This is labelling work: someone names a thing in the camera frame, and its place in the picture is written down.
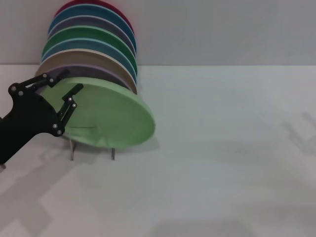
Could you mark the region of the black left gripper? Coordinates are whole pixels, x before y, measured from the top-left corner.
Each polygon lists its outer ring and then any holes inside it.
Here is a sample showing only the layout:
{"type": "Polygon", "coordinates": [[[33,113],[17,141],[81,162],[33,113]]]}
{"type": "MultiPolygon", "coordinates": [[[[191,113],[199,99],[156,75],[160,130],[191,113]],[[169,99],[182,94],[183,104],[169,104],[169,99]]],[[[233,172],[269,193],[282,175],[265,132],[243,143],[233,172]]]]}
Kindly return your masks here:
{"type": "Polygon", "coordinates": [[[73,96],[83,89],[83,84],[76,84],[63,97],[61,109],[55,109],[36,92],[43,87],[54,87],[70,74],[63,70],[53,77],[43,73],[20,83],[14,83],[8,89],[12,98],[11,111],[0,119],[0,163],[4,165],[34,136],[48,133],[60,137],[77,108],[73,96]]]}

